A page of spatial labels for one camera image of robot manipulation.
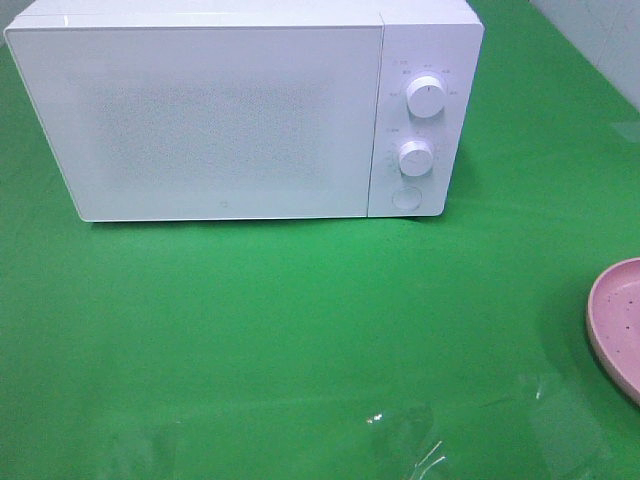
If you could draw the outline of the round white door-release button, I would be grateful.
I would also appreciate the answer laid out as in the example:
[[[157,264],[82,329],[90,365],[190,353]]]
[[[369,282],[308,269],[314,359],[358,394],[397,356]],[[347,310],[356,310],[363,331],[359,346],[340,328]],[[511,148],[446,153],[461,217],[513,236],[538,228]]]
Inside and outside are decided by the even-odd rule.
[[[418,188],[405,187],[392,195],[393,205],[404,211],[416,210],[422,202],[422,193]]]

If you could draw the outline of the white microwave oven body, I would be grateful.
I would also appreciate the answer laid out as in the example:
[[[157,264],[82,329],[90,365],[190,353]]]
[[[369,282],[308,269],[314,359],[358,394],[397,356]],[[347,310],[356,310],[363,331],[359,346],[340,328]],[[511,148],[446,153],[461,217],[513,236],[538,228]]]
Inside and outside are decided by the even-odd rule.
[[[350,217],[439,215],[484,34],[464,1],[36,1],[14,18],[4,36],[13,57],[11,29],[373,26],[381,28],[382,40],[369,199],[365,215]],[[409,83],[422,75],[436,76],[446,90],[444,108],[426,119],[410,113],[405,96]],[[434,164],[427,175],[400,172],[399,149],[409,141],[431,146]],[[414,211],[392,203],[393,193],[405,187],[422,193]]]

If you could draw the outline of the lower white microwave knob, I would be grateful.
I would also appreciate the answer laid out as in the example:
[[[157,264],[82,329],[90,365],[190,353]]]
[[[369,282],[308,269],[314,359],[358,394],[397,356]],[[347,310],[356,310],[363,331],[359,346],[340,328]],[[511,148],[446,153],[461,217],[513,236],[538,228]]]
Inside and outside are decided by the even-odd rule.
[[[400,172],[408,177],[427,175],[433,168],[434,154],[431,146],[424,141],[409,141],[399,149]]]

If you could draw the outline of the white microwave door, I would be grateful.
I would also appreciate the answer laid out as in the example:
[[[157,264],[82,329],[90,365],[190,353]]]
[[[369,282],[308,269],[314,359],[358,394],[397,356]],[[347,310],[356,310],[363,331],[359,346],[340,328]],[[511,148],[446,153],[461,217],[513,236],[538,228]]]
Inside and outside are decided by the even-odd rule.
[[[378,26],[7,36],[83,220],[367,212]]]

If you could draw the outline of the pink speckled plate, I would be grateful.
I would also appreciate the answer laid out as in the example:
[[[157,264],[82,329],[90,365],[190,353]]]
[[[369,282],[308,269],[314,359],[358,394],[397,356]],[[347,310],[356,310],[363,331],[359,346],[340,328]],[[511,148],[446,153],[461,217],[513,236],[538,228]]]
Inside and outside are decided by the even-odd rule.
[[[639,402],[639,259],[620,261],[594,281],[586,307],[591,346],[611,380]]]

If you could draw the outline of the upper white microwave knob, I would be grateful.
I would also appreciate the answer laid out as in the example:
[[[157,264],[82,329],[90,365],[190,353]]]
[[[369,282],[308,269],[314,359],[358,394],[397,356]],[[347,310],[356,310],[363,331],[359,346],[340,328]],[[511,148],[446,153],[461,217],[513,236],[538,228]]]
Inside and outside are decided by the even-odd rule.
[[[405,90],[407,107],[418,118],[431,118],[443,108],[446,90],[439,78],[422,75],[412,80]]]

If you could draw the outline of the white microwave knob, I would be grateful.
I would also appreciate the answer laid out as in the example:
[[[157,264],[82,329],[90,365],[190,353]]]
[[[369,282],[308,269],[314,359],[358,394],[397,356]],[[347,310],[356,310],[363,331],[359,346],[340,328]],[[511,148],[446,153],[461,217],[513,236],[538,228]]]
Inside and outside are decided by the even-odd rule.
[[[433,168],[434,154],[431,146],[424,141],[409,141],[399,149],[400,172],[408,177],[427,175]]]
[[[412,80],[405,90],[407,107],[418,118],[431,118],[443,108],[446,90],[439,78],[422,75]]]

